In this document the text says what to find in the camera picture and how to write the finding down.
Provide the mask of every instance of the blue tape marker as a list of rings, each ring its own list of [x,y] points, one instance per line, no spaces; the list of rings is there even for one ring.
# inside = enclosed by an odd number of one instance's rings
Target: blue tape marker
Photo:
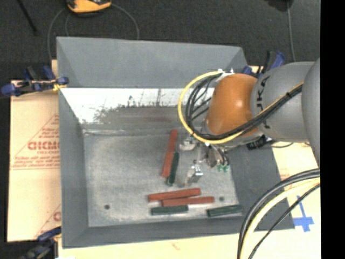
[[[306,213],[304,211],[303,208],[303,204],[302,202],[299,203],[301,212],[302,212],[302,217],[298,217],[298,218],[293,218],[293,223],[295,226],[302,226],[303,228],[303,232],[309,232],[310,231],[310,225],[314,224],[313,218],[312,217],[307,217]]]

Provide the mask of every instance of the black floor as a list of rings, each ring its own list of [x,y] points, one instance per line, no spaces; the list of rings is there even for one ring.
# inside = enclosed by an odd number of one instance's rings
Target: black floor
[[[0,0],[0,86],[11,78],[21,78],[29,65],[40,68],[48,63],[49,45],[54,58],[56,36],[137,38],[133,21],[116,6],[95,17],[80,18],[69,15],[67,9],[60,12],[64,8],[62,0],[22,1],[40,35],[33,34],[17,0]],[[141,40],[240,46],[252,65],[263,64],[268,50],[282,52],[286,63],[315,61],[320,57],[321,0],[113,0],[113,3],[136,20]],[[1,259],[17,258],[34,244],[4,243],[8,116],[8,101],[0,100]]]

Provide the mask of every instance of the red stick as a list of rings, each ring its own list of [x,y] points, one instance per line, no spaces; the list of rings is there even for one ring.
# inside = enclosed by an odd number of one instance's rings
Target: red stick
[[[190,196],[199,196],[201,195],[200,188],[190,188],[184,190],[177,190],[171,192],[155,193],[148,195],[149,201],[161,201],[161,200],[170,200],[178,199],[181,197],[190,197]]]
[[[177,140],[177,134],[178,134],[177,129],[172,129],[170,132],[168,148],[167,148],[167,152],[165,154],[165,160],[164,160],[164,164],[163,164],[163,171],[162,171],[162,177],[163,178],[167,178],[170,174],[171,164],[172,164],[173,158],[174,158],[174,151],[175,151],[175,145],[176,145],[176,140]]]
[[[181,199],[162,200],[163,207],[167,206],[181,206],[181,205],[196,205],[202,203],[214,203],[215,197],[213,196],[198,196],[198,197],[185,197]]]

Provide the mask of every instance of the clamp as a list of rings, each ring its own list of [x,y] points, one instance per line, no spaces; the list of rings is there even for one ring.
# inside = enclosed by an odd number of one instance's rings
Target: clamp
[[[57,90],[70,82],[67,77],[56,78],[53,71],[47,65],[43,66],[43,73],[47,80],[39,80],[33,68],[31,66],[27,67],[24,72],[24,80],[16,84],[12,83],[2,86],[2,95],[9,97],[51,89]]]
[[[59,234],[61,234],[61,227],[53,228],[41,234],[37,238],[39,244],[18,259],[43,259],[53,249],[57,249],[57,242],[54,237]]]

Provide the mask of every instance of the yellow cable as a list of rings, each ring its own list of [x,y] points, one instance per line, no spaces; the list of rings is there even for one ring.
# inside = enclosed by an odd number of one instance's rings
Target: yellow cable
[[[205,74],[202,74],[198,77],[196,77],[195,79],[193,79],[183,90],[182,90],[182,93],[180,95],[180,98],[178,99],[178,104],[177,104],[177,113],[178,113],[178,117],[182,123],[182,125],[184,126],[184,128],[197,140],[199,140],[200,142],[203,142],[203,143],[209,143],[209,144],[223,144],[223,143],[226,143],[226,142],[229,142],[233,139],[235,139],[236,137],[240,136],[243,132],[243,131],[240,131],[234,135],[231,135],[229,137],[225,137],[225,138],[222,138],[222,139],[217,139],[217,140],[208,140],[208,139],[205,139],[205,138],[202,138],[200,137],[198,134],[196,134],[187,124],[187,122],[185,121],[184,117],[183,117],[183,113],[182,113],[182,102],[183,102],[183,98],[186,94],[186,92],[188,91],[188,89],[196,82],[204,79],[204,78],[207,78],[207,77],[212,77],[212,76],[216,76],[216,75],[219,75],[223,73],[222,71],[212,71],[212,72],[209,72],[209,73],[205,73]],[[289,92],[295,90],[296,88],[300,87],[303,83],[300,83],[298,84],[297,86],[295,86],[294,88],[292,88]],[[274,106],[278,101],[280,100],[277,99],[275,102],[271,103],[268,107],[266,107],[264,110],[262,110],[260,113],[258,113],[256,117],[259,117],[261,116],[262,114],[264,114],[268,109],[270,109],[272,106]]]
[[[278,202],[282,201],[283,199],[285,199],[289,195],[291,195],[295,192],[298,192],[304,188],[310,189],[319,183],[320,183],[320,178],[316,178],[316,179],[311,179],[305,183],[298,184],[298,185],[282,192],[281,194],[277,195],[275,198],[273,198],[271,201],[269,201],[264,207],[262,207],[262,209],[253,218],[251,224],[248,227],[248,230],[247,230],[245,236],[243,237],[243,244],[242,244],[240,259],[248,258],[248,256],[245,256],[248,238],[254,232],[255,228],[257,227],[257,225],[259,224],[261,219],[267,214],[268,211],[270,211],[272,209],[273,206],[275,206]]]

